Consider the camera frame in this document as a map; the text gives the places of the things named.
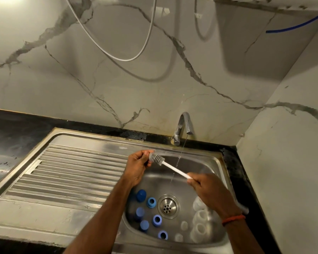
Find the silicone bristle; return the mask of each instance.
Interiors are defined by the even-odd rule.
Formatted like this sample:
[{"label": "silicone bristle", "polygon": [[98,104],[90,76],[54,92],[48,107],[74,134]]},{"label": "silicone bristle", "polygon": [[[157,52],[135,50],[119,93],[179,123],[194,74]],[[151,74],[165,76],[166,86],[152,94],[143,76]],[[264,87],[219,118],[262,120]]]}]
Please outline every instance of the silicone bristle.
[{"label": "silicone bristle", "polygon": [[156,154],[156,153],[151,153],[149,155],[149,160],[157,163],[159,166],[161,166],[162,162],[165,161],[165,158],[163,158],[162,156]]}]

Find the sink drain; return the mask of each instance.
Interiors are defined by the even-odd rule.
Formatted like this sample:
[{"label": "sink drain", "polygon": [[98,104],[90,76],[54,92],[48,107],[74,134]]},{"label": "sink drain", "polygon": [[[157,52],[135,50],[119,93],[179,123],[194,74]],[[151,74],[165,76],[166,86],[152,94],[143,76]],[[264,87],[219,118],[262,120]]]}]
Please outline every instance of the sink drain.
[{"label": "sink drain", "polygon": [[172,219],[178,216],[180,204],[176,197],[165,194],[158,200],[158,211],[162,217]]}]

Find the red bracelet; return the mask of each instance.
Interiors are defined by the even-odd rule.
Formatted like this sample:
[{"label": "red bracelet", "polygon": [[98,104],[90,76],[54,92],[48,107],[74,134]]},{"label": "red bracelet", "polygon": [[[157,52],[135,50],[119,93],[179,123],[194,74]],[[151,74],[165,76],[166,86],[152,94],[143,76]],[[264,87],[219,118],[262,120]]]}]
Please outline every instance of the red bracelet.
[{"label": "red bracelet", "polygon": [[232,217],[229,217],[229,218],[226,218],[224,219],[221,224],[223,226],[225,226],[227,223],[229,222],[233,222],[233,221],[236,221],[236,220],[240,220],[240,219],[245,219],[245,216],[244,215],[239,215],[239,216],[232,216]]}]

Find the chrome faucet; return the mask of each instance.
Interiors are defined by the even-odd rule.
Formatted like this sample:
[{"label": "chrome faucet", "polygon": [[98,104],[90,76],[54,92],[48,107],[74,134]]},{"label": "chrome faucet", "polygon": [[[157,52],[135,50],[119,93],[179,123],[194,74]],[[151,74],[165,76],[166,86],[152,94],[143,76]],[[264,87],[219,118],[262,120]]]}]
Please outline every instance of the chrome faucet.
[{"label": "chrome faucet", "polygon": [[181,133],[181,130],[182,130],[184,123],[185,123],[186,133],[187,134],[194,134],[190,115],[188,114],[188,112],[183,112],[180,116],[179,121],[178,121],[177,129],[173,135],[173,144],[175,146],[180,145],[180,133]]}]

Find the black granite counter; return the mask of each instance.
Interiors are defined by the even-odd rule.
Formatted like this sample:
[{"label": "black granite counter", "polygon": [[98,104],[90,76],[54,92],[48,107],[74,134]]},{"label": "black granite counter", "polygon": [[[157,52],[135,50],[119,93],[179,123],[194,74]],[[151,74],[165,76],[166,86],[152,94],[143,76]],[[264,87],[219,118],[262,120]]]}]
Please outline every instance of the black granite counter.
[{"label": "black granite counter", "polygon": [[[0,110],[0,179],[16,166],[54,127],[170,145],[170,137]],[[185,147],[220,151],[240,203],[250,209],[246,222],[265,253],[280,253],[236,147],[187,140]],[[0,253],[61,253],[64,249],[0,239]]]}]

